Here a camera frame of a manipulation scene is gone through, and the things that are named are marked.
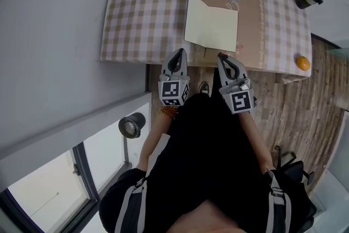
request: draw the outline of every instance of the beaded bracelet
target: beaded bracelet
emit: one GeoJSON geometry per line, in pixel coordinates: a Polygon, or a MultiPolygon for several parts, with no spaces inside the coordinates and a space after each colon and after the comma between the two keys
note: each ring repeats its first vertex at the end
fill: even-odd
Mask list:
{"type": "Polygon", "coordinates": [[[174,118],[177,114],[177,107],[162,106],[161,112],[171,118],[174,118]]]}

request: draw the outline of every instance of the chair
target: chair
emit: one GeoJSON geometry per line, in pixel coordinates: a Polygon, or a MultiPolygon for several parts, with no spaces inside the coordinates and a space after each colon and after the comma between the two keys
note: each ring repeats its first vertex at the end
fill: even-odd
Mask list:
{"type": "MultiPolygon", "coordinates": [[[[282,171],[285,175],[287,175],[290,179],[301,183],[303,180],[303,175],[308,179],[307,185],[312,184],[314,181],[314,172],[307,173],[304,171],[304,164],[302,161],[294,162],[297,158],[294,152],[291,152],[292,159],[288,161],[286,164],[281,166],[281,148],[279,146],[275,146],[275,149],[278,151],[278,166],[276,167],[278,170],[282,171]]],[[[302,228],[297,233],[304,233],[308,231],[314,224],[314,215],[317,211],[316,206],[311,202],[310,203],[310,211],[308,213],[308,217],[306,222],[303,224],[302,228]]]]}
{"type": "Polygon", "coordinates": [[[276,167],[277,169],[279,169],[280,171],[285,173],[288,177],[290,177],[291,179],[299,183],[302,182],[303,175],[304,175],[308,179],[307,185],[312,184],[312,182],[314,181],[315,173],[311,172],[308,174],[307,172],[305,172],[303,161],[294,162],[295,159],[297,158],[294,152],[290,153],[292,156],[292,159],[288,161],[286,164],[284,164],[283,166],[281,166],[281,157],[282,157],[281,147],[275,146],[275,149],[278,151],[278,166],[276,167]]]}

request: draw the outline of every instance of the shoe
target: shoe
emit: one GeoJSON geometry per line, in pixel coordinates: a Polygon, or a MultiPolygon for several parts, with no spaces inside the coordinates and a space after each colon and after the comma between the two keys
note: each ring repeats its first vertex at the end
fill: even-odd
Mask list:
{"type": "Polygon", "coordinates": [[[199,93],[205,93],[205,94],[209,95],[210,89],[211,89],[211,87],[210,87],[209,83],[203,82],[200,86],[199,93]]]}

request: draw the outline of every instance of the wooden floor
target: wooden floor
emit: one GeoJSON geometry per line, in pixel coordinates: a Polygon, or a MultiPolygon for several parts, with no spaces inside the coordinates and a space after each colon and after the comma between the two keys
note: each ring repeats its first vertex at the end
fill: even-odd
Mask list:
{"type": "MultiPolygon", "coordinates": [[[[331,55],[330,45],[312,39],[312,76],[309,79],[282,84],[281,75],[249,71],[258,105],[253,118],[263,135],[273,158],[275,145],[283,152],[294,151],[304,162],[305,170],[315,172],[313,189],[326,166],[337,139],[344,109],[349,110],[349,61],[331,55]]],[[[152,120],[161,103],[158,85],[161,66],[152,65],[150,87],[153,93],[152,120]]],[[[213,81],[212,68],[189,68],[194,81],[193,93],[201,81],[213,81]]]]}

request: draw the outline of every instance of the table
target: table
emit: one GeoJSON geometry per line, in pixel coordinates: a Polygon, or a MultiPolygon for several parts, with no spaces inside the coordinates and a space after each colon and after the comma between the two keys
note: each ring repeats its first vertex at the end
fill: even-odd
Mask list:
{"type": "MultiPolygon", "coordinates": [[[[189,65],[216,67],[218,50],[183,40],[187,1],[108,0],[100,59],[162,64],[183,47],[189,65]]],[[[312,52],[306,10],[294,0],[203,1],[239,11],[237,49],[228,54],[248,69],[285,73],[290,80],[311,75],[311,69],[302,71],[295,63],[299,55],[311,62],[312,52]]]]}

